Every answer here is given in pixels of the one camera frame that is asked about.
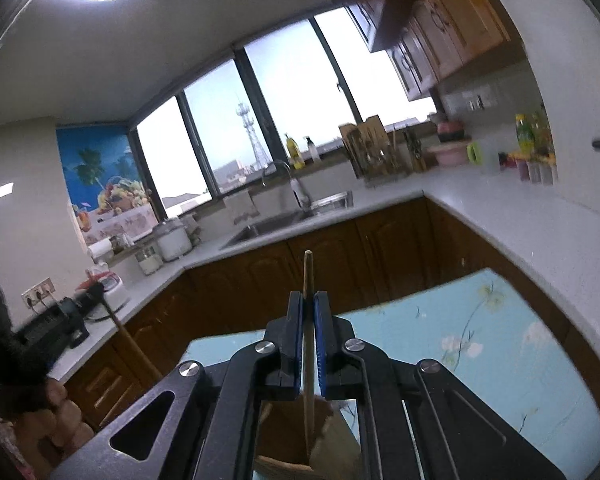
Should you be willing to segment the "person's left hand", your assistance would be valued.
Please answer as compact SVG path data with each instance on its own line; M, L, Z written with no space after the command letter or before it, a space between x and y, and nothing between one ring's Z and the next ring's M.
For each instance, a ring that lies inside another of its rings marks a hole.
M47 479L60 462L94 437L61 382L46 380L46 399L46 408L24 413L14 422L18 450L35 479Z

